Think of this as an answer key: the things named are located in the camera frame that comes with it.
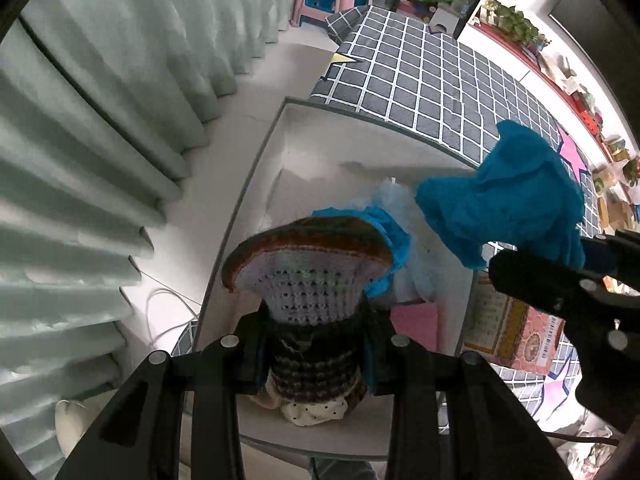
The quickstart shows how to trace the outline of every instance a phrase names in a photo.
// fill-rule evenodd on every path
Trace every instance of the mint green curtain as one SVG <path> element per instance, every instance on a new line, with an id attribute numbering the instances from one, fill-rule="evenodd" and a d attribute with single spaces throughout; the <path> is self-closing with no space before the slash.
<path id="1" fill-rule="evenodd" d="M 140 229 L 292 1 L 31 0 L 0 43 L 0 427 L 36 478 L 55 403 L 120 381 Z"/>

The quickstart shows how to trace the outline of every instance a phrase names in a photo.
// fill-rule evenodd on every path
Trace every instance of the white cable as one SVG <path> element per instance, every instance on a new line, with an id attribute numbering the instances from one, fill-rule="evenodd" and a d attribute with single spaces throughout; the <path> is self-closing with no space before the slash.
<path id="1" fill-rule="evenodd" d="M 191 313 L 191 319 L 188 321 L 185 321 L 184 323 L 180 323 L 178 325 L 172 326 L 171 328 L 168 328 L 167 330 L 163 330 L 161 333 L 157 334 L 156 336 L 154 336 L 151 333 L 151 325 L 149 323 L 149 302 L 151 301 L 152 298 L 159 296 L 160 294 L 169 294 L 171 296 L 173 296 L 174 298 L 177 298 L 185 307 L 186 309 Z M 175 330 L 176 328 L 181 328 L 183 326 L 188 325 L 191 321 L 197 320 L 198 319 L 198 314 L 196 314 L 196 312 L 187 304 L 186 301 L 184 301 L 183 298 L 180 297 L 180 295 L 178 295 L 174 290 L 171 290 L 170 288 L 156 288 L 156 290 L 153 290 L 152 292 L 149 293 L 149 295 L 146 297 L 146 304 L 145 304 L 145 321 L 146 321 L 146 331 L 148 333 L 149 336 L 149 341 L 151 341 L 151 346 L 153 348 L 156 347 L 156 343 L 158 342 L 158 340 L 165 334 L 168 334 L 169 332 L 171 332 L 171 330 Z"/>

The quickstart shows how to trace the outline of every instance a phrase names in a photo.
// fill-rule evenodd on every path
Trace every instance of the barcode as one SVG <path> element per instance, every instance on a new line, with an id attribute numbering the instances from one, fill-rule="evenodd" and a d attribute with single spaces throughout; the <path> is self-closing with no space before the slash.
<path id="1" fill-rule="evenodd" d="M 555 316 L 549 316 L 549 326 L 546 329 L 546 337 L 542 343 L 542 352 L 540 352 L 540 356 L 538 357 L 538 366 L 544 366 L 549 358 L 549 351 L 551 350 L 551 343 L 554 340 L 558 320 L 559 318 Z"/>

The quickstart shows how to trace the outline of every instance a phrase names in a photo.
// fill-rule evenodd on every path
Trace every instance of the pink star pattern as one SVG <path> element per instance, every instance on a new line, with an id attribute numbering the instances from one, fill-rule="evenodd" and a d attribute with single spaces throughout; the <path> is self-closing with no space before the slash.
<path id="1" fill-rule="evenodd" d="M 560 126 L 558 126 L 558 132 L 562 137 L 560 156 L 571 166 L 571 169 L 574 170 L 575 179 L 580 182 L 580 171 L 588 172 L 589 170 L 584 165 L 578 148 L 575 147 L 574 140 Z"/>
<path id="2" fill-rule="evenodd" d="M 562 370 L 560 370 L 560 373 L 556 378 L 552 375 L 545 376 L 545 384 L 542 386 L 543 401 L 536 410 L 536 420 L 547 420 L 568 397 L 568 393 L 564 390 L 564 380 L 566 379 L 567 372 L 569 371 L 570 361 L 571 352 L 564 362 L 564 365 L 562 365 Z"/>

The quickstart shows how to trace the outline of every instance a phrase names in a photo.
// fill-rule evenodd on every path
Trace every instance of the cardboard box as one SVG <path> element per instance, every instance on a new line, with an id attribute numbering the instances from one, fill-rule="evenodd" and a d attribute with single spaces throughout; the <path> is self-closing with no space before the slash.
<path id="1" fill-rule="evenodd" d="M 598 197 L 598 218 L 603 230 L 609 227 L 609 211 L 607 210 L 607 201 L 603 196 Z"/>
<path id="2" fill-rule="evenodd" d="M 607 200 L 607 212 L 609 213 L 609 225 L 616 230 L 632 231 L 636 225 L 633 211 L 627 202 Z"/>
<path id="3" fill-rule="evenodd" d="M 486 272 L 478 272 L 463 349 L 494 364 L 546 375 L 564 320 L 497 292 Z"/>

